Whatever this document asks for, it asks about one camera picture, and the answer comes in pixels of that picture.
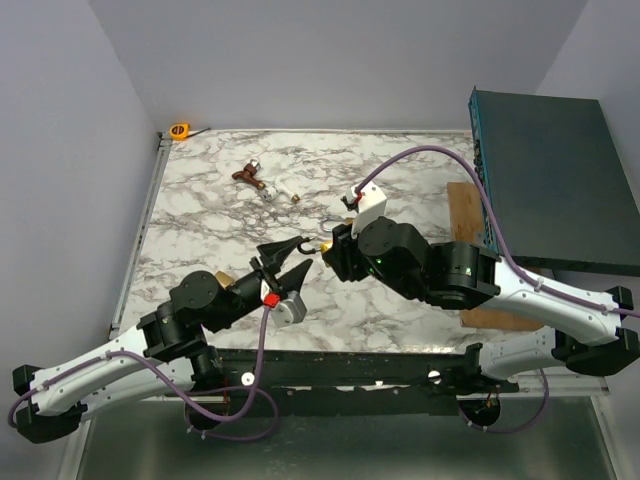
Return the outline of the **long-shackle brass padlock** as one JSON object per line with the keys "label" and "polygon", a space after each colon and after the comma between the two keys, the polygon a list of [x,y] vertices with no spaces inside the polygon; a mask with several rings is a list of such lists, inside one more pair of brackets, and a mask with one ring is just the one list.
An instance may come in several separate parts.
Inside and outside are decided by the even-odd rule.
{"label": "long-shackle brass padlock", "polygon": [[353,217],[326,215],[319,221],[319,229],[324,234],[330,235],[334,229],[341,228],[344,225],[351,225],[353,221]]}

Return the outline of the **yellow black padlock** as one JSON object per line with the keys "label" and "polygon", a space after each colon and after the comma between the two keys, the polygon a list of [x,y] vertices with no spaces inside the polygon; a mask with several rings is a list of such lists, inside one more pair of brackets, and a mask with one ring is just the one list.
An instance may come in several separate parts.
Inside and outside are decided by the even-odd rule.
{"label": "yellow black padlock", "polygon": [[311,237],[303,237],[297,244],[296,249],[302,255],[320,255],[326,253],[332,246],[330,241],[317,242]]}

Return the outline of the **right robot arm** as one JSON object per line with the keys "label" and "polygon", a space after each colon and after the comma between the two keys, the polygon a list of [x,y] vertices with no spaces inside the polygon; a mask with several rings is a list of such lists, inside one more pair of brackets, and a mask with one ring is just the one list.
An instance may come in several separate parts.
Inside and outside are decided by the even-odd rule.
{"label": "right robot arm", "polygon": [[407,223],[380,217],[358,234],[332,231],[322,258],[343,282],[372,276],[407,300],[443,310],[514,313],[541,323],[527,335],[468,347],[460,379],[480,392],[495,380],[564,366],[596,377],[614,375],[639,358],[639,335],[622,326],[624,289],[580,290],[541,279],[530,285],[497,254],[465,242],[429,243]]}

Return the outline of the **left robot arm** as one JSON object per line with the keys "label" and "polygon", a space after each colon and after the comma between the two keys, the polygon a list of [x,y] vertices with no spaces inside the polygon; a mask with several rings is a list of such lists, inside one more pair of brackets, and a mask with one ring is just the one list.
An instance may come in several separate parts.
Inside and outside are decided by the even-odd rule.
{"label": "left robot arm", "polygon": [[[12,381],[18,398],[8,413],[9,426],[42,444],[75,432],[103,409],[166,393],[214,422],[242,418],[262,392],[269,318],[291,325],[306,314],[300,292],[311,260],[282,270],[288,256],[306,241],[297,236],[258,246],[251,272],[238,280],[227,280],[222,273],[192,272],[170,290],[168,301],[107,343],[58,366],[16,368]],[[212,413],[195,397],[224,395],[236,388],[227,383],[217,351],[205,335],[227,330],[256,310],[262,313],[260,349],[253,381],[242,388],[248,397],[234,414]]]}

